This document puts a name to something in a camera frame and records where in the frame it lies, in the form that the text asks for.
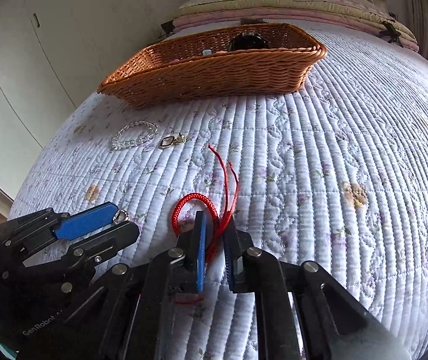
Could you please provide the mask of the small silver gold ring charm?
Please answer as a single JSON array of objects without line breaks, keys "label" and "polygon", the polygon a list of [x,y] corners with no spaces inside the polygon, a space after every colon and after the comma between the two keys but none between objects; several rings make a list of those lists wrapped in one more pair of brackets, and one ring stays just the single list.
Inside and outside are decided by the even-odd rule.
[{"label": "small silver gold ring charm", "polygon": [[159,142],[160,149],[167,149],[172,146],[177,146],[186,142],[186,136],[182,133],[175,135],[165,136]]}]

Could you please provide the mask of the black object on nightstand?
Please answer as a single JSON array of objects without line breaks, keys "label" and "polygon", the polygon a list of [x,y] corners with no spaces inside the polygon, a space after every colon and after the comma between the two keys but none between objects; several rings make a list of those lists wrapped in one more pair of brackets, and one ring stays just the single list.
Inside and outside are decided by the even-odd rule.
[{"label": "black object on nightstand", "polygon": [[173,24],[173,21],[167,21],[161,24],[161,38],[167,38],[175,32],[176,26]]}]

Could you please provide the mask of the black wrist watch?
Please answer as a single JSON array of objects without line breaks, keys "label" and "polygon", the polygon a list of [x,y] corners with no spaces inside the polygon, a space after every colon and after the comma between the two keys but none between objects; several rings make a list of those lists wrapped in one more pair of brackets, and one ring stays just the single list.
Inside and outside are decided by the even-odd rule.
[{"label": "black wrist watch", "polygon": [[234,37],[227,47],[227,52],[238,50],[269,49],[269,42],[258,33],[241,33]]}]

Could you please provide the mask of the small black tripod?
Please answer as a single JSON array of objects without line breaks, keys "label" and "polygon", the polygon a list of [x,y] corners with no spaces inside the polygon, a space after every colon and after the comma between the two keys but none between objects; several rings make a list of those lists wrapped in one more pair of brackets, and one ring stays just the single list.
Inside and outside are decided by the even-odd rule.
[{"label": "small black tripod", "polygon": [[403,47],[402,42],[400,41],[401,33],[397,31],[394,25],[388,21],[383,21],[382,25],[384,29],[378,33],[380,38],[384,38],[390,44],[396,44],[399,47]]}]

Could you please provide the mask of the brown wicker basket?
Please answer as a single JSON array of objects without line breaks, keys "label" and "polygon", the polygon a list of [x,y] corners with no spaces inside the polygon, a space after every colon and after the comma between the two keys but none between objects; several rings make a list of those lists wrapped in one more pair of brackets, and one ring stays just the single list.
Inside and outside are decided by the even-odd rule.
[{"label": "brown wicker basket", "polygon": [[[269,49],[227,52],[241,33],[258,33]],[[202,51],[211,49],[211,55]],[[161,103],[300,89],[326,47],[301,28],[266,23],[217,28],[169,38],[138,51],[114,70],[97,92],[141,109]]]}]

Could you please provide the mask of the white built-in wardrobe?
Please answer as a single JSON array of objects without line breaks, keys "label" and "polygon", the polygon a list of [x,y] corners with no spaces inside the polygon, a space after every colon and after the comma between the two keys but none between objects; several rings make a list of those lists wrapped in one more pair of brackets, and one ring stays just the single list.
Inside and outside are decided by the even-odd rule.
[{"label": "white built-in wardrobe", "polygon": [[0,0],[0,190],[104,78],[154,42],[184,0]]}]

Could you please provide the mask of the folded yellow pink quilts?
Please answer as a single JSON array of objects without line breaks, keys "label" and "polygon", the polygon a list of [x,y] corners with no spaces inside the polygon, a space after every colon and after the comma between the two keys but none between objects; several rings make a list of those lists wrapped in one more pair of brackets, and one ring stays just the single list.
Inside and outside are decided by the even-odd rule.
[{"label": "folded yellow pink quilts", "polygon": [[178,29],[241,19],[306,20],[335,24],[388,38],[391,26],[402,47],[419,51],[416,37],[404,24],[372,5],[332,0],[225,0],[184,5],[173,19]]}]

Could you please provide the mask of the brown hairbrush on bed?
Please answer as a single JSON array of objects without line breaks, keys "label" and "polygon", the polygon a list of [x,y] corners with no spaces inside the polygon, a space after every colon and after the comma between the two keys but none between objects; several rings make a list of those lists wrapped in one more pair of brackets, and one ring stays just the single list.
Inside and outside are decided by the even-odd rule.
[{"label": "brown hairbrush on bed", "polygon": [[241,18],[241,25],[253,25],[253,24],[266,24],[264,19],[256,19],[256,18]]}]

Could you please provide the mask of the quilted white floral bedspread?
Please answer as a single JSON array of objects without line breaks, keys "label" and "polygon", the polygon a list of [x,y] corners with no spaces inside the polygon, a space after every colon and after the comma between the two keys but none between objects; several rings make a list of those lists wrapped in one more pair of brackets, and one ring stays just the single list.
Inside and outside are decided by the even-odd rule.
[{"label": "quilted white floral bedspread", "polygon": [[[30,170],[12,217],[112,202],[140,227],[117,261],[176,243],[184,195],[224,200],[230,161],[238,228],[282,261],[314,260],[409,351],[428,350],[428,61],[333,24],[299,21],[327,49],[293,94],[136,110],[91,94]],[[160,149],[165,136],[186,142]]]}]

